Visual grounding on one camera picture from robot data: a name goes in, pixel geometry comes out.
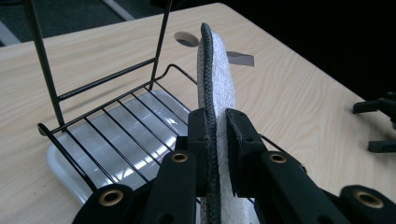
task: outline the dark floor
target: dark floor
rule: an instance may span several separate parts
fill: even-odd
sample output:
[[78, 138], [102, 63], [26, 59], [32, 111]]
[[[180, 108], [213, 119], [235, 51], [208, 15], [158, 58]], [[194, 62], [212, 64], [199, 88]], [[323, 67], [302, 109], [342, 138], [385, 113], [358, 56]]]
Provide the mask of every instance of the dark floor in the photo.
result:
[[[21, 42], [31, 40], [21, 5], [0, 0], [2, 21]], [[160, 0], [117, 0], [136, 18], [163, 12]], [[174, 10], [217, 2], [174, 0]], [[396, 91], [396, 7], [391, 1], [221, 0], [357, 93], [375, 100]], [[100, 0], [35, 0], [44, 37], [123, 19]]]

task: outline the brass insert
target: brass insert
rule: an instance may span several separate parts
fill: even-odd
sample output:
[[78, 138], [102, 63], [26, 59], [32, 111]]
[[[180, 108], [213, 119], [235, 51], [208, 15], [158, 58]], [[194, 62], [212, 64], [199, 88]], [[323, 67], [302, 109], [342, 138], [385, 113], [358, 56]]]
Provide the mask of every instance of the brass insert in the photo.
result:
[[356, 200], [360, 203], [372, 208], [382, 208], [384, 206], [384, 203], [379, 198], [365, 191], [357, 190], [353, 196], [355, 196]]
[[287, 161], [287, 159], [279, 154], [271, 154], [270, 155], [270, 160], [274, 161], [276, 163], [284, 163]]
[[172, 156], [172, 161], [183, 162], [183, 161], [186, 161], [188, 158], [189, 158], [189, 156], [187, 156], [184, 153], [177, 153]]
[[119, 203], [123, 198], [123, 193], [119, 189], [109, 189], [102, 193], [99, 204], [105, 207]]

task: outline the wooden table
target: wooden table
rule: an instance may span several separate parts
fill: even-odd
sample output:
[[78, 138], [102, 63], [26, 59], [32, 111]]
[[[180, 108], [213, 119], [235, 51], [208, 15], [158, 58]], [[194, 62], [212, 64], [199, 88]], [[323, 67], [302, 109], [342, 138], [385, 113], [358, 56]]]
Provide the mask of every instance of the wooden table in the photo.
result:
[[[154, 47], [146, 43], [158, 36], [152, 30], [159, 30], [154, 24], [161, 19], [46, 39], [57, 91], [70, 91], [153, 55], [148, 49]], [[222, 37], [227, 50], [254, 56], [254, 67], [232, 64], [231, 69], [236, 109], [247, 113], [259, 133], [301, 161], [319, 187], [339, 195], [343, 186], [359, 184], [396, 202], [396, 154], [367, 151], [370, 140], [396, 138], [389, 118], [381, 112], [352, 114], [352, 106], [362, 101], [359, 96], [229, 7], [211, 4], [172, 12], [158, 73], [175, 63], [196, 77], [197, 48], [180, 45], [174, 34], [199, 39], [202, 22]], [[129, 41], [133, 35], [136, 39]], [[39, 122], [50, 128], [57, 123], [32, 42], [0, 49], [0, 78], [0, 222], [71, 223], [80, 204], [50, 171], [50, 140], [36, 128]], [[65, 119], [131, 89], [139, 78], [127, 76], [104, 91], [94, 89], [65, 102]], [[170, 85], [191, 109], [197, 107], [195, 89]]]

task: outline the light wood surface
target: light wood surface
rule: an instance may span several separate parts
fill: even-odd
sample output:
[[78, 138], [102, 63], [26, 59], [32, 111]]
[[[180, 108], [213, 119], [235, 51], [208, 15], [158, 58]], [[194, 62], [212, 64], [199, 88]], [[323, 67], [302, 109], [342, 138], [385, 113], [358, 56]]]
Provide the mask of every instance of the light wood surface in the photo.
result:
[[[57, 91], [153, 55], [149, 49], [155, 49], [161, 19], [46, 39]], [[396, 202], [396, 154], [367, 151], [370, 140], [396, 139], [389, 117], [352, 114], [359, 96], [230, 8], [211, 4], [172, 12], [158, 74], [175, 63], [196, 77], [197, 48], [180, 45], [174, 34], [188, 32], [199, 39], [202, 22], [221, 36], [227, 50], [254, 56], [254, 67], [232, 64], [231, 69], [236, 109], [247, 113], [259, 133], [301, 161], [319, 187], [339, 195], [344, 186], [363, 185]], [[66, 101], [65, 119], [147, 80], [150, 69], [140, 72], [145, 76], [128, 75]], [[32, 42], [0, 49], [0, 80], [0, 223], [71, 223], [80, 204], [50, 171], [50, 140], [36, 128], [39, 122], [51, 129], [57, 123]], [[169, 77], [164, 83], [191, 109], [197, 107], [196, 89], [185, 79]]]

